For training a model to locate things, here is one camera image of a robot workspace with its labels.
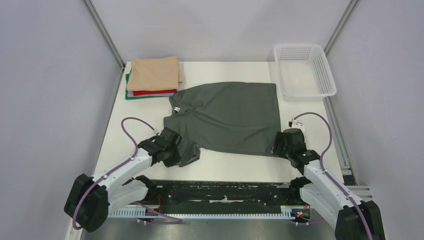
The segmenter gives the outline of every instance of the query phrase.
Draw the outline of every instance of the green folded cloth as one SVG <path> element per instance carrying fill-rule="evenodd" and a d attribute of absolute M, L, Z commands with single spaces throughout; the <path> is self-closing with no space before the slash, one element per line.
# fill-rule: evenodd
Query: green folded cloth
<path fill-rule="evenodd" d="M 128 80 L 130 80 L 130 74 L 125 75 L 126 84 L 128 84 Z M 126 100 L 134 100 L 134 99 L 150 99 L 150 98 L 163 98 L 164 96 L 128 96 L 128 90 L 125 87 L 125 99 Z"/>

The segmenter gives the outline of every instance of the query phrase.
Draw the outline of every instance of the gray wall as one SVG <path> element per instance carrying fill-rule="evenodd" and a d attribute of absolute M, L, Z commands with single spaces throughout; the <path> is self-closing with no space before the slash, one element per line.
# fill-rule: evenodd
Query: gray wall
<path fill-rule="evenodd" d="M 423 239 L 424 1 L 360 1 L 329 64 L 341 128 L 388 239 Z"/>
<path fill-rule="evenodd" d="M 59 240 L 120 70 L 80 0 L 0 1 L 0 239 Z"/>
<path fill-rule="evenodd" d="M 123 59 L 273 60 L 329 40 L 349 0 L 92 0 Z"/>

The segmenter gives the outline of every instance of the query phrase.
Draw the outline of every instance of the orange folded cloth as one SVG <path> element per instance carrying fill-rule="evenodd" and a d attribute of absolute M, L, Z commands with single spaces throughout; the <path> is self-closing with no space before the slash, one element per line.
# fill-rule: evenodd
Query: orange folded cloth
<path fill-rule="evenodd" d="M 182 82 L 177 56 L 157 59 L 132 59 L 128 91 L 162 91 L 177 89 Z"/>

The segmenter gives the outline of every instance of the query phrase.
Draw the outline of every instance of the laundry basket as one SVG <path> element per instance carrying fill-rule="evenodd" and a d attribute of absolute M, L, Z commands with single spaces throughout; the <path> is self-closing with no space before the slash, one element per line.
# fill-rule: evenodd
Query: laundry basket
<path fill-rule="evenodd" d="M 279 44 L 275 64 L 284 101 L 316 101 L 336 94 L 324 50 L 316 44 Z"/>

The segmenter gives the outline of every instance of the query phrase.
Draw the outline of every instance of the tabletop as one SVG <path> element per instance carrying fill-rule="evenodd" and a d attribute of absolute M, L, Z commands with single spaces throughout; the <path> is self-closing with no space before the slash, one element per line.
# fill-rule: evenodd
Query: tabletop
<path fill-rule="evenodd" d="M 170 116 L 172 113 L 168 97 L 125 100 L 126 81 L 124 78 L 125 74 L 130 71 L 131 62 L 128 62 L 117 92 L 95 173 L 104 171 L 123 160 L 134 150 L 133 144 L 121 129 L 123 118 L 140 118 L 161 130 L 164 127 L 164 117 Z M 274 62 L 186 61 L 180 62 L 180 71 L 182 71 L 183 83 L 179 84 L 178 90 L 218 82 L 277 84 L 282 131 L 289 128 L 288 122 L 293 117 L 304 112 L 315 112 L 327 118 L 322 100 L 283 101 Z M 329 132 L 325 123 L 313 115 L 302 116 L 298 121 L 305 125 L 304 135 L 307 148 L 321 154 L 329 141 Z M 153 136 L 150 128 L 135 120 L 126 121 L 125 127 L 137 142 Z M 163 163 L 158 163 L 137 175 L 145 175 L 152 180 L 274 183 L 288 183 L 301 176 L 297 169 L 291 167 L 287 159 L 279 157 L 223 153 L 204 148 L 201 148 L 200 151 L 200 159 L 187 166 L 165 167 Z M 325 154 L 324 163 L 343 182 L 334 144 Z"/>

